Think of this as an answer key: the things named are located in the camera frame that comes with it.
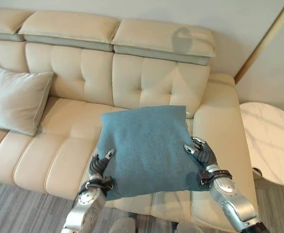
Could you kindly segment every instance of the marble tabletop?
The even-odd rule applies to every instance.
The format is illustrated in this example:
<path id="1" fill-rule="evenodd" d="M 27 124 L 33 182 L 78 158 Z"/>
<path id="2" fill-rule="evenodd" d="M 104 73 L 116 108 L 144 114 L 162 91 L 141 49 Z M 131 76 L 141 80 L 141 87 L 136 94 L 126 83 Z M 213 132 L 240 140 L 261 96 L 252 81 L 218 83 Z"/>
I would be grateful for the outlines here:
<path id="1" fill-rule="evenodd" d="M 253 168 L 284 185 L 284 111 L 265 103 L 240 105 Z"/>

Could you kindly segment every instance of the cream leather sofa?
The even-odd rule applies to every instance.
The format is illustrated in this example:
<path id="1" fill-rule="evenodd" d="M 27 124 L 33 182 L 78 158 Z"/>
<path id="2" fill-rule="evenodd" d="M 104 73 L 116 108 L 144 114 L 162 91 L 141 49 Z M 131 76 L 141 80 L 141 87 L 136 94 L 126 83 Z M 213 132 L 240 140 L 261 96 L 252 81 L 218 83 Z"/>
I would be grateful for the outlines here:
<path id="1" fill-rule="evenodd" d="M 87 180 L 100 114 L 181 104 L 190 134 L 208 141 L 257 209 L 234 80 L 210 74 L 214 55 L 212 33 L 189 25 L 0 9 L 0 67 L 55 73 L 35 137 L 0 130 L 0 182 L 73 199 Z M 160 192 L 106 206 L 233 232 L 208 192 Z"/>

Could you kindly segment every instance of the teal pillow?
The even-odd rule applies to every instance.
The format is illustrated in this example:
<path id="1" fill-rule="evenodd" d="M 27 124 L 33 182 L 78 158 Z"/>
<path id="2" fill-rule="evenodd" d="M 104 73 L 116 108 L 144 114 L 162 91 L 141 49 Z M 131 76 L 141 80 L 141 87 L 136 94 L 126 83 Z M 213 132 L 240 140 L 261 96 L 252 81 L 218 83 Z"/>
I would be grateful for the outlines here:
<path id="1" fill-rule="evenodd" d="M 143 107 L 101 115 L 99 157 L 115 155 L 104 171 L 115 188 L 115 200 L 159 191 L 205 191 L 196 179 L 201 165 L 184 150 L 192 145 L 185 106 Z"/>

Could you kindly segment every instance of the floor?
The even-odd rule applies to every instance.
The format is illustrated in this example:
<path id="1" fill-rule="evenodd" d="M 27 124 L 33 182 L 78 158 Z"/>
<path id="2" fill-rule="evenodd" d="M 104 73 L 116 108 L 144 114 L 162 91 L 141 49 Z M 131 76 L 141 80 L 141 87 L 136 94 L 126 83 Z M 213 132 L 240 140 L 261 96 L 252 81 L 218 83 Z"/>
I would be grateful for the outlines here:
<path id="1" fill-rule="evenodd" d="M 261 218 L 271 233 L 284 233 L 284 186 L 256 189 Z M 59 233 L 72 201 L 0 183 L 0 233 Z M 105 208 L 93 233 L 108 233 L 127 212 Z M 171 222 L 137 215 L 138 233 L 172 233 Z M 201 228 L 204 233 L 225 233 Z"/>

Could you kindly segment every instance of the white wall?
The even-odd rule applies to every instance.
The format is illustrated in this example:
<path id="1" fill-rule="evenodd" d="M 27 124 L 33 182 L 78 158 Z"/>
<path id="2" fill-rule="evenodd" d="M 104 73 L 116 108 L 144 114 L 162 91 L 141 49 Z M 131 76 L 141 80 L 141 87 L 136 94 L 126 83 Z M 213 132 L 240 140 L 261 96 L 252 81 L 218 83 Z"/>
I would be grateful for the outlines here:
<path id="1" fill-rule="evenodd" d="M 0 0 L 0 7 L 88 12 L 206 27 L 215 33 L 213 71 L 235 75 L 284 6 L 284 0 Z"/>
<path id="2" fill-rule="evenodd" d="M 284 110 L 284 25 L 236 87 L 241 102 L 265 102 Z"/>

